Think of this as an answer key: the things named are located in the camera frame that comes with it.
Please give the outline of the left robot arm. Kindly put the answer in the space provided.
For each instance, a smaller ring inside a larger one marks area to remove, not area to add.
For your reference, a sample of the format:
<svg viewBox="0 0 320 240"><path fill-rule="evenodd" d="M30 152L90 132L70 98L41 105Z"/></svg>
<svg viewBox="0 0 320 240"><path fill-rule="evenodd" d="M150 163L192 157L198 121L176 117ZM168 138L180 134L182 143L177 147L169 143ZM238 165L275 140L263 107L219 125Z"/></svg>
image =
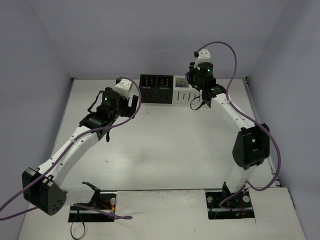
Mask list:
<svg viewBox="0 0 320 240"><path fill-rule="evenodd" d="M141 94L129 97L111 87L101 90L101 104L95 111L88 108L86 115L67 142L36 169L27 168L22 173L23 197L49 216L63 206L80 205L91 209L99 206L101 190L87 181L81 188L65 187L63 182L82 156L102 138L110 140L110 130L119 117L133 119L141 107Z"/></svg>

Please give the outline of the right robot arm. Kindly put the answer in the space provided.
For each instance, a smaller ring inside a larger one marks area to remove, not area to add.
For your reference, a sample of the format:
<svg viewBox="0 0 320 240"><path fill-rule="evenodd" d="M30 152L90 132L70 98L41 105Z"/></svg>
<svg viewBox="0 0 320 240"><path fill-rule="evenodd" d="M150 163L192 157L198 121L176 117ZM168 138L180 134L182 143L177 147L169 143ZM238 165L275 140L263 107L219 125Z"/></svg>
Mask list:
<svg viewBox="0 0 320 240"><path fill-rule="evenodd" d="M226 182L223 183L224 198L240 191L250 179L257 166L270 155L268 135L254 122L242 117L232 107L232 99L227 90L217 84L213 76L213 64L205 61L199 64L191 62L185 75L192 87L200 92L201 106L213 107L237 131L232 149L234 167Z"/></svg>

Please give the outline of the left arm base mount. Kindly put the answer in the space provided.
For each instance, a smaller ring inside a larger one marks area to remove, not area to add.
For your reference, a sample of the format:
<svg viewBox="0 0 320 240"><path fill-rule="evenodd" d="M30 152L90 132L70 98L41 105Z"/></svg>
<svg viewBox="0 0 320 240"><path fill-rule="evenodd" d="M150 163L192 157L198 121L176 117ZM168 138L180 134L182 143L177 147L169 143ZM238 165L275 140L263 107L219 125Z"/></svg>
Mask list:
<svg viewBox="0 0 320 240"><path fill-rule="evenodd" d="M117 194L115 192L103 192L87 181L83 181L82 184L90 187L94 191L94 194L88 203L81 202L80 205L95 208L110 214L115 213L117 203ZM69 209L69 223L107 223L114 221L115 219L108 215L83 207L71 206Z"/></svg>

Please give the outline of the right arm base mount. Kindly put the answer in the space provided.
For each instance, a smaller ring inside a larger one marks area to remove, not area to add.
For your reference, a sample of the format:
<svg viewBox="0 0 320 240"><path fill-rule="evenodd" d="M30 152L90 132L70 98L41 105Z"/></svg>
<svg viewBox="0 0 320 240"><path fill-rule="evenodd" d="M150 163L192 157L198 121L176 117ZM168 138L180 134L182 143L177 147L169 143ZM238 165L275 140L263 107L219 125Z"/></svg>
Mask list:
<svg viewBox="0 0 320 240"><path fill-rule="evenodd" d="M230 197L232 193L227 190L223 184L220 191L206 191L205 199L207 206L207 215L209 220L239 220L254 219L255 213L248 189L243 189L239 194Z"/></svg>

